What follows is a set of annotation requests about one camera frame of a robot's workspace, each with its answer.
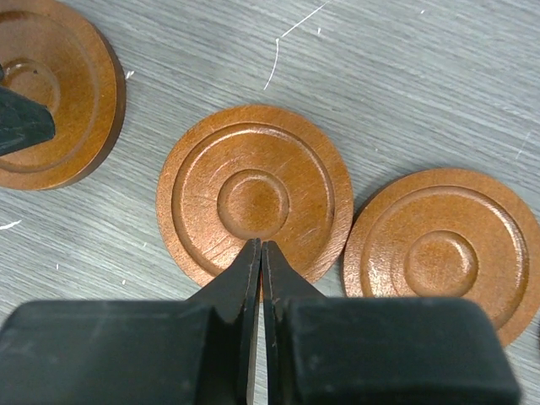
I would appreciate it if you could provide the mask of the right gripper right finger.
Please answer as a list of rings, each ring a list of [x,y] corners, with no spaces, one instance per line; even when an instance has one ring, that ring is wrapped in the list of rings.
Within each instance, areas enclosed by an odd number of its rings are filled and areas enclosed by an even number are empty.
[[[484,311],[460,298],[328,298],[262,246],[271,404],[517,404]]]

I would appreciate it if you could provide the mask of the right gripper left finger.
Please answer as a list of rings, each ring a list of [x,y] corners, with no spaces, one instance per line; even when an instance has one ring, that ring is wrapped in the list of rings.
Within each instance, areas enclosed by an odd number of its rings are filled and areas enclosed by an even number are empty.
[[[250,404],[262,244],[187,300],[35,300],[1,328],[4,404]]]

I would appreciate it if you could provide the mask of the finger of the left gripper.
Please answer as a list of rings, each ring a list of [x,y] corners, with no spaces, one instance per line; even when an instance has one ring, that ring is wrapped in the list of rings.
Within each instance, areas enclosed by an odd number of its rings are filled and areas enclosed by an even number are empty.
[[[55,134],[53,117],[45,105],[1,87],[1,156],[50,141]]]

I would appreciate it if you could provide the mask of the dark wooden coaster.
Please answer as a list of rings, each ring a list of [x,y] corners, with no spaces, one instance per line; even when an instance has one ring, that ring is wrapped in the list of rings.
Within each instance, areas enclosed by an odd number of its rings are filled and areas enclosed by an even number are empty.
[[[47,107],[55,136],[5,154],[1,185],[46,190],[71,185],[106,159],[122,130],[126,83],[102,33],[59,1],[1,3],[2,87]]]
[[[319,127],[282,108],[242,105],[204,118],[175,144],[159,175],[156,214],[170,255],[199,285],[250,239],[275,241],[313,283],[344,248],[354,195]]]
[[[342,279],[349,297],[471,300],[510,344],[539,309],[539,223],[489,175],[422,170],[389,183],[363,207]]]

